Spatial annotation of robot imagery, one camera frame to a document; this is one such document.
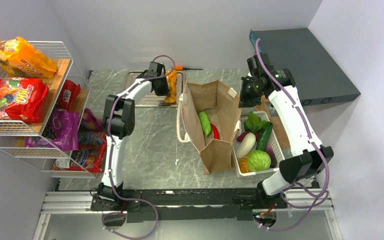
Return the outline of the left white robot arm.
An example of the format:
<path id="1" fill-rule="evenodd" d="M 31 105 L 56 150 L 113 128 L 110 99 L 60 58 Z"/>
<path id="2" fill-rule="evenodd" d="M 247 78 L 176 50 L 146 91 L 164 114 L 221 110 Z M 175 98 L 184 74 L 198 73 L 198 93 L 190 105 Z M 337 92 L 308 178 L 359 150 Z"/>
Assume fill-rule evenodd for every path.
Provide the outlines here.
<path id="1" fill-rule="evenodd" d="M 147 70 L 123 92 L 108 95 L 105 100 L 103 127 L 105 128 L 107 153 L 104 174 L 97 193 L 111 210 L 124 203 L 123 161 L 129 136 L 135 128 L 135 106 L 151 92 L 164 96 L 170 93 L 164 64 L 152 61 Z"/>

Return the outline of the orange snack bag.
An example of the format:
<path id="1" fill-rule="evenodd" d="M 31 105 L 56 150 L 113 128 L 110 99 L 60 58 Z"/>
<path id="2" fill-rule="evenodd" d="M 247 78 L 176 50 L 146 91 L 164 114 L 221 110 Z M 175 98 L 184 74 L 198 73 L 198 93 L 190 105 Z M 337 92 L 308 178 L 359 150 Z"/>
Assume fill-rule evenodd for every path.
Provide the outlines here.
<path id="1" fill-rule="evenodd" d="M 10 76 L 51 79 L 55 62 L 24 38 L 0 41 L 0 66 Z"/>

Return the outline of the red chili pepper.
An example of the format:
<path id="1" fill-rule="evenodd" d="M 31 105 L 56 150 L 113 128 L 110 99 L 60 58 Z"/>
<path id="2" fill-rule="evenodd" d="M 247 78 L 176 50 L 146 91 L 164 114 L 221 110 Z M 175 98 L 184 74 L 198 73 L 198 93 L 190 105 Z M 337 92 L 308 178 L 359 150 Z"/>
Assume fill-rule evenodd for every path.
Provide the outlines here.
<path id="1" fill-rule="evenodd" d="M 216 140 L 219 140 L 220 139 L 220 134 L 219 134 L 219 131 L 218 131 L 218 128 L 214 125 L 214 124 L 210 124 L 211 126 L 211 129 L 212 129 L 212 132 L 213 132 L 213 138 L 216 139 Z"/>

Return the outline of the white perforated plastic basket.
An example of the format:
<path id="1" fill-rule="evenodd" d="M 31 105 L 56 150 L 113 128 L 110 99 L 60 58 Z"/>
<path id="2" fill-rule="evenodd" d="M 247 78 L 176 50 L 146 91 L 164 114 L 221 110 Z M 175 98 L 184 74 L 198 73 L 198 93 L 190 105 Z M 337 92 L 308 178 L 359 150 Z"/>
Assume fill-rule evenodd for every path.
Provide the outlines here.
<path id="1" fill-rule="evenodd" d="M 264 111 L 243 115 L 233 140 L 233 161 L 238 178 L 273 174 L 285 159 L 274 131 L 274 123 Z"/>

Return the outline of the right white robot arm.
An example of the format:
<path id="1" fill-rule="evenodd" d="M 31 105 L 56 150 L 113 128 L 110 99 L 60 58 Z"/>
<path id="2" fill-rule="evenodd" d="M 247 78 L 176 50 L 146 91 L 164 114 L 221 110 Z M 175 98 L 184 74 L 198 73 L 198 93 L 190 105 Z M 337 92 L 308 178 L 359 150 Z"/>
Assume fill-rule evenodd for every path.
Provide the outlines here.
<path id="1" fill-rule="evenodd" d="M 258 53 L 247 59 L 249 74 L 242 77 L 240 108 L 261 104 L 265 97 L 274 106 L 289 140 L 292 157 L 282 160 L 279 169 L 261 182 L 262 190 L 255 194 L 256 203 L 267 208 L 275 195 L 295 182 L 313 177 L 325 170 L 322 190 L 330 177 L 328 162 L 334 156 L 330 146 L 324 146 L 305 115 L 292 73 L 287 68 L 274 70 L 268 55 Z"/>

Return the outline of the burlap grocery bag pink print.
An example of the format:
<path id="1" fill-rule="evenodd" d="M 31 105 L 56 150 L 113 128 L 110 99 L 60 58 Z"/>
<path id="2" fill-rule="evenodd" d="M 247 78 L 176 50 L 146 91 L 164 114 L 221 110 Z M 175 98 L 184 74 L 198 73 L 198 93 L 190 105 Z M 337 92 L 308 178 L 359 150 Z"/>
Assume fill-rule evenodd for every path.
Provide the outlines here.
<path id="1" fill-rule="evenodd" d="M 195 147 L 205 174 L 231 170 L 233 142 L 241 131 L 239 95 L 230 86 L 215 80 L 198 84 L 185 84 L 179 98 L 176 116 L 177 135 L 183 143 Z"/>

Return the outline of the orange braided bread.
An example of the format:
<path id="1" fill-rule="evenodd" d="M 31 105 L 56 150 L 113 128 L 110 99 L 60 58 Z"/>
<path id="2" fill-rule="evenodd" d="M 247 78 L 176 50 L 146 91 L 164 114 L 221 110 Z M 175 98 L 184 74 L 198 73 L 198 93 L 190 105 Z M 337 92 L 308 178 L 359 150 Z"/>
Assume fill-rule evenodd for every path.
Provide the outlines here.
<path id="1" fill-rule="evenodd" d="M 166 104 L 175 104 L 177 101 L 177 71 L 166 76 L 169 94 L 164 98 Z"/>

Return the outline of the green bumpy cucumber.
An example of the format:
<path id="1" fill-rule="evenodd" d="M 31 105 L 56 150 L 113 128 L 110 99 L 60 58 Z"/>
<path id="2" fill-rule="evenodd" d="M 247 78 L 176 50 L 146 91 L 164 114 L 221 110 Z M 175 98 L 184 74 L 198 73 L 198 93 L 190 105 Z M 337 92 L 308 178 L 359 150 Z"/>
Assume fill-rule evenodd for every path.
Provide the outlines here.
<path id="1" fill-rule="evenodd" d="M 198 114 L 198 117 L 199 117 L 201 128 L 202 128 L 204 135 L 206 137 L 209 136 L 211 131 L 212 131 L 212 127 L 211 127 L 211 122 L 210 122 L 210 118 L 209 118 L 208 114 L 205 111 L 201 111 Z"/>

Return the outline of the red candy bag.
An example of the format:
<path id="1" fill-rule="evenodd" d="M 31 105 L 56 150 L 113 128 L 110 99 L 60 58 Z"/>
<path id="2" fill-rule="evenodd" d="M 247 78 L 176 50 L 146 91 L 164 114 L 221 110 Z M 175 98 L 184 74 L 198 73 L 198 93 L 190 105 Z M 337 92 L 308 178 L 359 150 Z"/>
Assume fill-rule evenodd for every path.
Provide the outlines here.
<path id="1" fill-rule="evenodd" d="M 39 78 L 0 78 L 0 120 L 40 123 L 48 93 Z"/>

